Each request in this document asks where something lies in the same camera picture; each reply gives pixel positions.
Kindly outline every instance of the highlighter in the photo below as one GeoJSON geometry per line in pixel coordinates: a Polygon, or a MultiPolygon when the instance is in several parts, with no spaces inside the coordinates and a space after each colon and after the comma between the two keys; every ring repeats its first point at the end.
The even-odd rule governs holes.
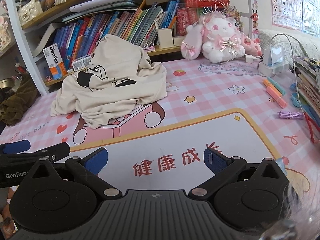
{"type": "Polygon", "coordinates": [[[285,108],[288,104],[284,99],[278,96],[271,87],[267,87],[267,92],[272,98],[282,107],[285,108]]]}
{"type": "Polygon", "coordinates": [[[274,81],[272,78],[267,77],[267,79],[270,81],[271,84],[274,85],[276,89],[279,90],[279,92],[284,96],[285,95],[285,90],[282,86],[280,86],[276,81],[274,81]]]}
{"type": "Polygon", "coordinates": [[[281,93],[279,92],[279,90],[276,89],[276,88],[274,87],[274,85],[271,84],[271,82],[270,82],[268,79],[265,79],[265,80],[263,81],[263,83],[265,84],[266,87],[271,87],[272,90],[274,90],[274,92],[275,92],[279,97],[281,96],[281,93]]]}

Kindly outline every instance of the white shelf frame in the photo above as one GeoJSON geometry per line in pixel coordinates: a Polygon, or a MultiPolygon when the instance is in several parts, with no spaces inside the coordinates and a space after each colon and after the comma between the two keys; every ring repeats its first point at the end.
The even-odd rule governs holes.
{"type": "MultiPolygon", "coordinates": [[[[9,17],[10,17],[10,22],[12,24],[12,30],[13,30],[17,45],[19,47],[21,56],[25,62],[25,65],[26,65],[37,89],[39,90],[40,94],[42,96],[49,94],[49,88],[46,87],[46,85],[44,84],[44,80],[41,77],[39,67],[37,66],[37,62],[40,61],[40,59],[42,58],[42,55],[40,54],[39,56],[33,58],[29,44],[28,44],[26,34],[34,32],[37,29],[43,27],[44,25],[57,19],[58,17],[63,16],[64,14],[66,14],[68,12],[68,10],[65,10],[59,14],[56,14],[55,16],[45,20],[44,22],[40,23],[39,25],[28,28],[27,30],[24,31],[24,30],[22,30],[20,22],[19,22],[19,17],[18,17],[18,12],[17,12],[17,8],[16,8],[15,0],[6,0],[6,2],[7,2],[9,17]]],[[[253,0],[248,0],[249,13],[241,13],[241,16],[243,16],[243,17],[250,17],[251,16],[252,3],[253,3],[253,0]]],[[[250,22],[249,35],[250,35],[250,37],[252,37],[252,21],[250,20],[249,22],[250,22]]]]}

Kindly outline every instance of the orange highlighter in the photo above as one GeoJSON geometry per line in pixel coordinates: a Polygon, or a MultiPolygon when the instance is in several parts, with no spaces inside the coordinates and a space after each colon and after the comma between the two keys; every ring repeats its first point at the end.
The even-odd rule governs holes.
{"type": "Polygon", "coordinates": [[[284,99],[279,96],[270,86],[267,87],[267,92],[282,108],[285,108],[288,105],[287,102],[284,101],[284,99]]]}
{"type": "Polygon", "coordinates": [[[271,82],[270,82],[268,79],[265,79],[265,80],[263,81],[263,83],[265,84],[266,87],[271,87],[272,90],[273,90],[279,97],[282,96],[282,94],[279,92],[279,90],[276,89],[275,86],[274,86],[273,84],[271,84],[271,82]]]}

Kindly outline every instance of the black cartoon print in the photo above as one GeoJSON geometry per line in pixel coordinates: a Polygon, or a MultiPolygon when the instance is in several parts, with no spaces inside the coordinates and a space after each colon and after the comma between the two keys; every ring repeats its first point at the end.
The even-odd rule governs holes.
{"type": "Polygon", "coordinates": [[[99,78],[100,80],[108,79],[104,67],[101,65],[94,65],[93,68],[88,68],[86,71],[80,71],[78,73],[77,82],[79,86],[89,88],[89,83],[92,78],[99,78]]]}
{"type": "Polygon", "coordinates": [[[114,85],[115,87],[123,87],[123,86],[132,85],[132,84],[135,84],[135,83],[136,83],[135,80],[131,80],[129,78],[125,78],[125,79],[120,79],[118,81],[113,81],[112,85],[114,85]]]}

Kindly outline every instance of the pink plush toy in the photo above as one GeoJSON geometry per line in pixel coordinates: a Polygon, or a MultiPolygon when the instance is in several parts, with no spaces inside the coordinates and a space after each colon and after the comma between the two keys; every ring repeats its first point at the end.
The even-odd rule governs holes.
{"type": "Polygon", "coordinates": [[[243,34],[241,38],[241,45],[244,47],[246,54],[259,57],[262,56],[259,38],[250,39],[243,34]]]}
{"type": "Polygon", "coordinates": [[[188,26],[187,36],[181,45],[182,56],[195,59],[202,50],[203,55],[212,63],[243,57],[241,34],[233,18],[225,18],[220,12],[207,13],[193,26],[188,26]]]}

